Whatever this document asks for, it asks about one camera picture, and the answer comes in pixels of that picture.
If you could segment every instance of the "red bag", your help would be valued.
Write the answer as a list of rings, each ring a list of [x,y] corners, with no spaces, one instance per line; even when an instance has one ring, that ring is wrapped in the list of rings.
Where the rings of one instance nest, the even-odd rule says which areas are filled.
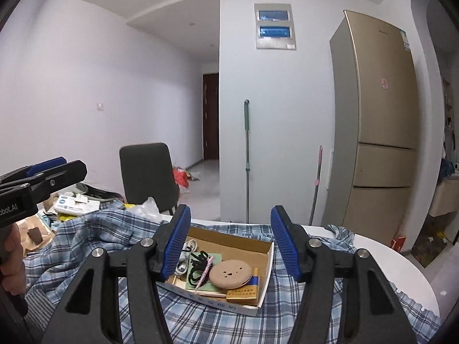
[[[190,184],[188,183],[188,176],[185,171],[174,168],[174,178],[175,182],[177,182],[180,186],[189,187]]]

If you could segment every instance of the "gold refrigerator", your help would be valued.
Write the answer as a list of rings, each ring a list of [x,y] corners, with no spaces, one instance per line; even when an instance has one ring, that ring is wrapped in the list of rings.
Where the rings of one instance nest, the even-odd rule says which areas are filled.
[[[419,105],[404,31],[352,11],[330,40],[334,148],[322,224],[390,245],[417,165]]]

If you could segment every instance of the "sticker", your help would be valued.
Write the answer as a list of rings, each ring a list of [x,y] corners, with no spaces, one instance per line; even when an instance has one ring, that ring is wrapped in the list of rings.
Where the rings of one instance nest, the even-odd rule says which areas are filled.
[[[406,32],[404,30],[400,30],[400,34],[402,35],[403,46],[405,47],[405,50],[410,50],[408,37],[406,36]]]

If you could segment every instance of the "pink clothespin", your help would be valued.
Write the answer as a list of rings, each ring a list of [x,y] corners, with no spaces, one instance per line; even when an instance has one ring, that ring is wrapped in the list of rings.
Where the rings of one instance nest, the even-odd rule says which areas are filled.
[[[209,256],[207,258],[207,265],[206,265],[206,268],[204,269],[203,271],[203,275],[201,275],[201,278],[199,279],[199,282],[198,282],[198,285],[196,286],[195,288],[195,292],[198,290],[199,287],[201,287],[201,285],[203,284],[204,282],[204,279],[206,278],[206,275],[207,273],[209,272],[210,270],[210,266],[212,265],[213,263],[213,256]]]

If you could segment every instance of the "plaid shirt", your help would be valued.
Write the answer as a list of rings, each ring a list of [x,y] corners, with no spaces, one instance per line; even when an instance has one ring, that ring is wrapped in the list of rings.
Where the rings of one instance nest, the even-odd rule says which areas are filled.
[[[67,221],[53,242],[30,253],[25,259],[31,306],[28,322],[43,330],[73,276],[90,252],[103,247],[108,252],[128,249],[154,234],[159,224],[124,211],[115,203],[111,208]],[[274,235],[269,225],[214,225],[207,229],[264,241]],[[354,234],[345,228],[328,226],[336,239],[316,237],[331,249],[355,252]],[[419,343],[427,343],[441,321],[432,311],[396,292]],[[279,248],[275,247],[268,290],[256,317],[238,315],[178,296],[158,288],[164,316],[175,343],[286,343],[298,313],[305,284],[297,284],[287,274]],[[334,281],[333,306],[327,343],[336,343],[341,317],[343,281]],[[123,341],[134,343],[129,319],[127,282],[119,280],[119,308]]]

